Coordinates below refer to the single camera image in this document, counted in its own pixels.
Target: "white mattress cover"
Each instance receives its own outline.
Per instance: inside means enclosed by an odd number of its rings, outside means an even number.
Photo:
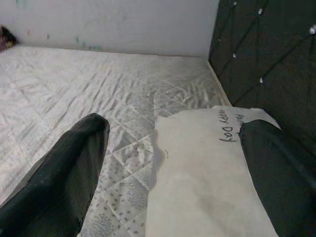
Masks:
[[[0,203],[76,121],[111,125],[82,237],[144,236],[157,116],[227,104],[203,59],[17,46],[0,53]]]

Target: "headboard button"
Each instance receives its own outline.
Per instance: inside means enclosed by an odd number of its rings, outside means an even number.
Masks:
[[[311,35],[316,34],[316,25],[313,25],[312,27],[310,27],[310,34]]]

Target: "fabric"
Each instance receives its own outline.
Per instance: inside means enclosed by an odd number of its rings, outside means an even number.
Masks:
[[[316,158],[262,120],[243,124],[239,136],[254,186],[278,235],[316,236]]]
[[[162,163],[149,194],[147,237],[277,237],[237,134],[254,119],[277,126],[263,110],[220,106],[158,118]]]
[[[145,234],[157,116],[225,104],[203,59],[16,46],[2,52],[0,202],[89,113],[111,126],[81,237]]]
[[[75,237],[100,175],[109,123],[90,114],[64,133],[0,206],[0,237]]]

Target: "tufted headboard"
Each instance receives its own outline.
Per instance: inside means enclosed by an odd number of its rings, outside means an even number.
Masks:
[[[315,33],[315,0],[221,0],[209,54],[233,106],[264,109],[314,155]]]

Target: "quilted pattern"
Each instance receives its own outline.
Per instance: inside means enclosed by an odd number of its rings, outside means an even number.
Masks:
[[[109,120],[80,237],[145,236],[155,119],[225,104],[199,58],[18,46],[0,64],[0,202],[76,121],[92,112]]]

